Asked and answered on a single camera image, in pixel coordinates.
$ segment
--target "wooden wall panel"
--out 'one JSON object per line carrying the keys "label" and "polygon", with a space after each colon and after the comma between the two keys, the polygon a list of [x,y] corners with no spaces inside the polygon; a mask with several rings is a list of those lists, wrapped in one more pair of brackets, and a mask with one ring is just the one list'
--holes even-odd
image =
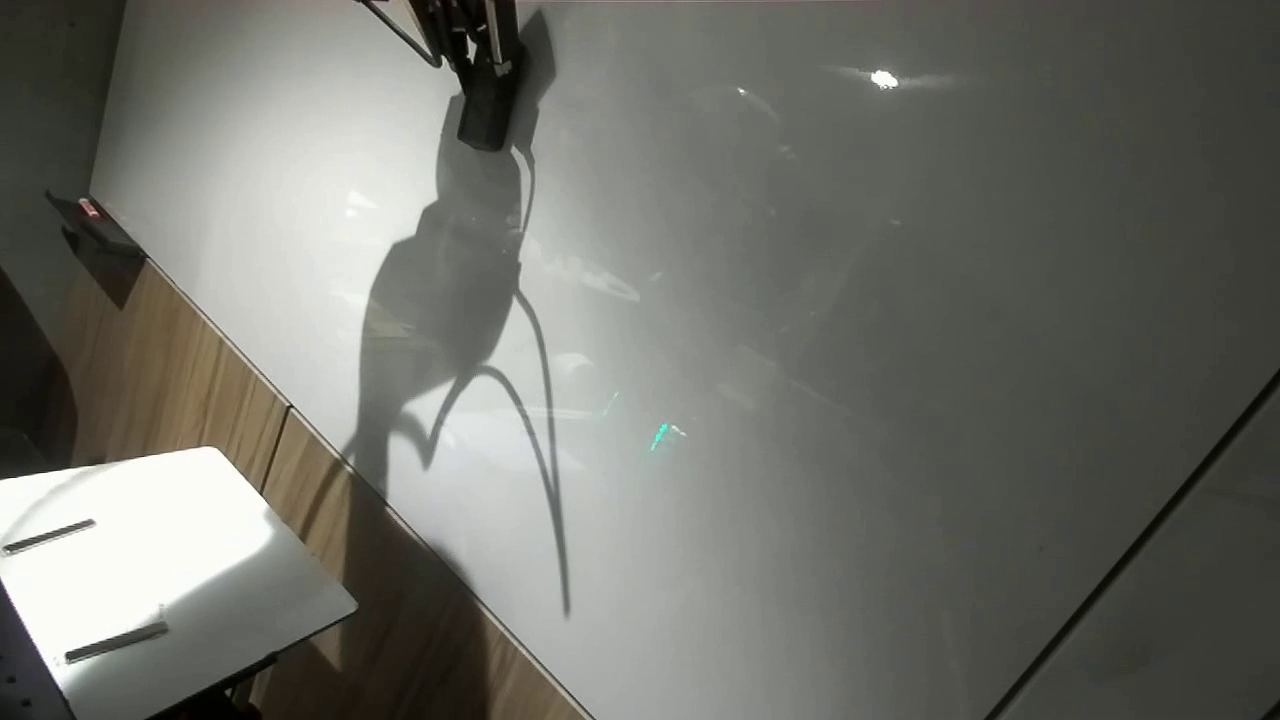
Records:
{"label": "wooden wall panel", "polygon": [[256,688],[274,720],[575,720],[583,716],[316,431],[290,415],[264,498],[359,611],[281,658]]}
{"label": "wooden wall panel", "polygon": [[118,310],[88,276],[69,302],[62,361],[75,402],[75,461],[216,444],[264,479],[284,402],[158,274]]}

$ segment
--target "white table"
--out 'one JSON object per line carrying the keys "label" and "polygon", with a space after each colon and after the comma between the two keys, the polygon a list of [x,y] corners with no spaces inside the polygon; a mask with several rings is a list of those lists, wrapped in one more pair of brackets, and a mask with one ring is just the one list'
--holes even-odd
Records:
{"label": "white table", "polygon": [[[158,716],[356,611],[216,450],[0,479],[0,585],[80,720]],[[151,611],[162,635],[69,661]]]}

